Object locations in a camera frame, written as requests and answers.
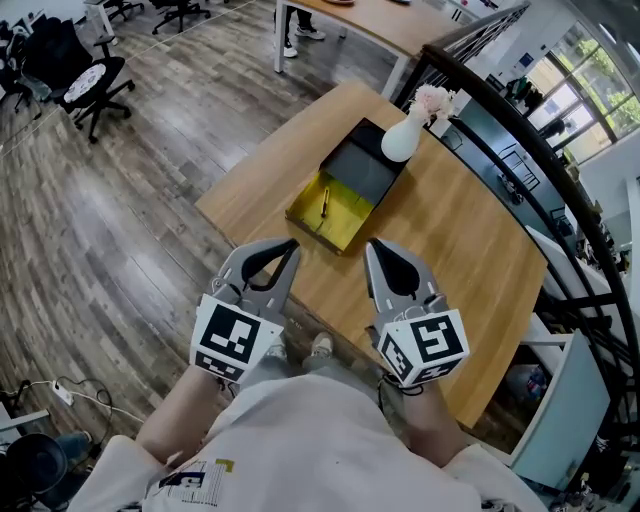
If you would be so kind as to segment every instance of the wooden table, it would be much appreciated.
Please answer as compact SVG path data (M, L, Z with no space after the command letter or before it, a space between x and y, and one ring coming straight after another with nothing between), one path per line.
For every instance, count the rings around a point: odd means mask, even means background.
M377 236L420 255L465 326L471 356L440 382L456 418L471 427L527 330L546 262L492 192L426 131L344 255L285 220L285 209L363 117L388 129L404 114L364 84L342 84L273 133L197 206L236 244L295 237L302 261L292 294L375 361L381 358L364 332L375 316L364 243Z
M386 48L396 57L396 63L382 90L391 98L409 60L420 54L422 46L460 28L435 7L413 0L400 4L391 0L356 0L351 6L335 5L324 0L278 0L276 6L276 52L274 69L280 73L284 62L285 9L299 7L325 17Z

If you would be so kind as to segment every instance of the white desk leg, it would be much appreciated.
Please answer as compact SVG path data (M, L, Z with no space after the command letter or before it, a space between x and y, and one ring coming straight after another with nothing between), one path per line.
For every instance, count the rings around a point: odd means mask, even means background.
M276 4L276 54L273 58L273 69L282 73L284 65L284 23L286 21L285 9L287 6L282 0Z
M96 35L98 37L102 37L102 23L98 20L98 17L95 13L96 6L95 5L87 5L87 18L91 20L91 24L93 25L93 30L96 31Z
M393 94L393 91L396 90L398 82L400 82L400 78L402 78L402 73L404 73L407 64L409 64L409 57L406 55L399 55L395 66L393 66L393 69L391 70L389 78L387 78L387 83L385 84L384 89L382 89L383 98L391 99L391 95Z
M100 12L100 19L102 19L102 24L104 25L107 34L110 36L115 36L115 34L113 33L113 27L111 27L111 22L109 21L109 15L107 14L107 11L102 4L98 5L98 11ZM113 44L114 46L117 45L118 40L114 39L111 44Z

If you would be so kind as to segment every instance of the shoe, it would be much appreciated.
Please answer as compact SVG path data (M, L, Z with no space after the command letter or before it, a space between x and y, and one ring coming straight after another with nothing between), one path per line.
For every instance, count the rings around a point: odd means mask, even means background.
M324 32L320 32L319 30L316 30L313 27L309 27L309 28L296 28L296 35L298 37L310 37L311 39L315 39L316 41L322 41L325 37L327 37L327 34L325 34Z
M311 357L330 358L333 356L333 340L328 332L318 334L311 344Z
M278 336L265 353L265 357L277 357L283 361L287 360L287 347L284 344L284 340Z
M294 48L294 46L291 44L291 41L289 41L288 39L284 40L284 56L287 59L293 59L294 57L298 56L298 50Z

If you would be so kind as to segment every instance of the pink flower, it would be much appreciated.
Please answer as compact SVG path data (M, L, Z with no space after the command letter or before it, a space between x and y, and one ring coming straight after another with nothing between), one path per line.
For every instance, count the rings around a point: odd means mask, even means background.
M421 85L416 90L409 112L425 122L434 116L438 119L448 119L453 114L454 96L454 92L447 91L444 87Z

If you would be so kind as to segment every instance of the black office chair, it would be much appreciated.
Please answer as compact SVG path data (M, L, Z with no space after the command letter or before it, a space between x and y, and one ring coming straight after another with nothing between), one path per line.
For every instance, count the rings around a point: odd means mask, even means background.
M167 11L164 13L164 20L162 23L159 23L152 30L152 34L156 35L158 33L158 29L163 25L166 25L172 20L179 18L180 20L180 30L182 32L182 19L185 16L192 14L204 14L204 17L209 19L211 18L211 13L206 9L200 9L200 4L192 4L191 0L151 0L151 4L156 9L164 9L165 7L169 7Z
M140 7L140 12L144 11L144 4L132 4L131 2L125 2L124 0L107 0L103 6L105 9L111 9L113 7L116 8L115 11L109 13L109 21L116 16L122 16L124 20L127 21L129 18L127 18L126 12L132 11L136 7Z
M16 114L20 110L18 108L20 106L20 103L24 101L25 105L28 106L31 103L31 99L33 98L31 89L17 81L19 77L20 75L18 74L18 72L11 69L9 65L5 65L4 69L0 69L0 87L4 89L4 92L7 96L11 94L18 95L18 100L13 107L13 111ZM40 104L36 101L35 105L38 107L38 113L33 118L34 120L38 119L42 115Z
M23 72L47 84L52 90L51 98L67 113L75 109L85 109L74 119L79 130L82 129L81 121L93 114L89 129L89 141L92 144L98 141L93 132L104 109L122 110L125 119L131 116L128 107L111 101L111 98L125 87L130 91L135 88L133 81L127 80L109 90L125 62L122 57L109 55L107 45L113 39L113 36L105 36L96 41L94 46L101 46L105 57L94 61L91 54L80 44L71 20L61 23L57 18L49 18L25 43ZM65 94L72 86L77 87L76 82L85 71L98 64L105 66L104 74L82 95L67 102Z

